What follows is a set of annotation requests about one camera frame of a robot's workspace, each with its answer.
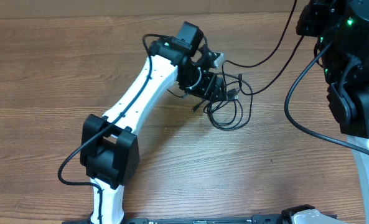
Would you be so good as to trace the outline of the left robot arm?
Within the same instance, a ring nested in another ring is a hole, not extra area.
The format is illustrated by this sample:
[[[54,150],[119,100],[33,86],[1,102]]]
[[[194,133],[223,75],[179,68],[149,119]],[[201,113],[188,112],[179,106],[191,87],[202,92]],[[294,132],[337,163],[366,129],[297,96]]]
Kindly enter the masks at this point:
[[[124,186],[139,165],[138,135],[152,109],[174,83],[186,94],[211,103],[228,98],[218,68],[222,53],[212,52],[198,26],[183,23],[176,36],[156,35],[146,46],[139,75],[121,99],[102,116],[89,115],[82,129],[80,164],[94,192],[90,223],[121,223]]]

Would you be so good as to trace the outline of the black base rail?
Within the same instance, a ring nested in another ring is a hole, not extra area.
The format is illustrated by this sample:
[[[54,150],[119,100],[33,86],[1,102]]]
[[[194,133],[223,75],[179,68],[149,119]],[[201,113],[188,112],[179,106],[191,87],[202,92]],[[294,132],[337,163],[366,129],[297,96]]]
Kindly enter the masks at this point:
[[[173,219],[147,219],[123,218],[123,224],[329,224],[343,221],[337,215],[324,215],[312,205],[299,205],[287,208],[281,214],[256,214],[252,217],[237,218],[173,218]]]

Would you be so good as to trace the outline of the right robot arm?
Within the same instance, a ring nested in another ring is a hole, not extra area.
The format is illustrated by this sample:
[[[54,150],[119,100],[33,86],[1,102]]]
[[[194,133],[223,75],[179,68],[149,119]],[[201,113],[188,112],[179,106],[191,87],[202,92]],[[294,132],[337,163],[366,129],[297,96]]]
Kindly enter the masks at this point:
[[[317,38],[312,63],[324,70],[329,109],[352,150],[369,223],[369,0],[310,0],[296,26]]]

